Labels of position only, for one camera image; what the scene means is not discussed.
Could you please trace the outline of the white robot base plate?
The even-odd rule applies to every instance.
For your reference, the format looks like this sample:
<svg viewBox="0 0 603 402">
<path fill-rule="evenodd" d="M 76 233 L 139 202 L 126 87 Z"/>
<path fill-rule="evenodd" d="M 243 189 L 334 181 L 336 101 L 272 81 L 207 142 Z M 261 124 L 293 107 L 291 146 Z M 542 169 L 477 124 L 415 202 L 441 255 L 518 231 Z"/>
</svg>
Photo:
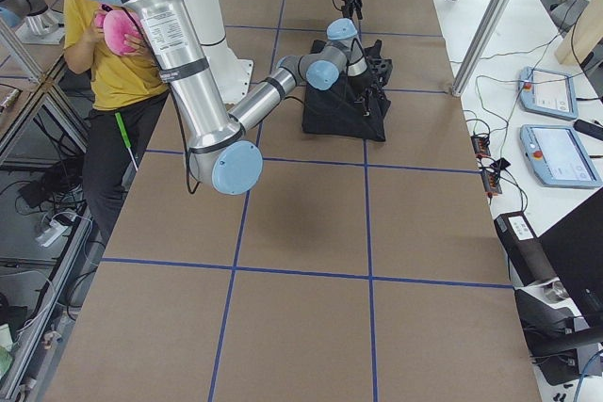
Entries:
<svg viewBox="0 0 603 402">
<path fill-rule="evenodd" d="M 220 63 L 214 74 L 222 101 L 239 103 L 248 93 L 253 74 L 253 61 L 234 58 Z"/>
</svg>

